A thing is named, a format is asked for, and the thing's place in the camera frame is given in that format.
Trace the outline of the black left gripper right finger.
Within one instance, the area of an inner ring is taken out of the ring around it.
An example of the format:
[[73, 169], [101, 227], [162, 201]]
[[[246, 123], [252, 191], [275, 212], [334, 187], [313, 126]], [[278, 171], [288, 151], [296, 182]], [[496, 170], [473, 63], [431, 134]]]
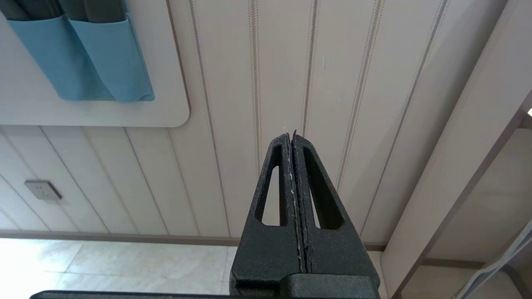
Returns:
[[291, 153], [303, 270], [361, 276], [378, 288], [379, 275], [314, 145], [293, 134]]

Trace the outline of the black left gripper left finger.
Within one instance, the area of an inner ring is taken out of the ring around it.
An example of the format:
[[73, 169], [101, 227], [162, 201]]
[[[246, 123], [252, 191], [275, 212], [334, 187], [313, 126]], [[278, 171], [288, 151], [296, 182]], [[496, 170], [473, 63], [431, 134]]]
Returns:
[[[278, 169], [278, 226], [262, 222], [273, 169]], [[231, 292], [278, 292], [283, 278], [300, 272], [291, 142], [288, 134], [268, 146], [245, 227], [230, 271]]]

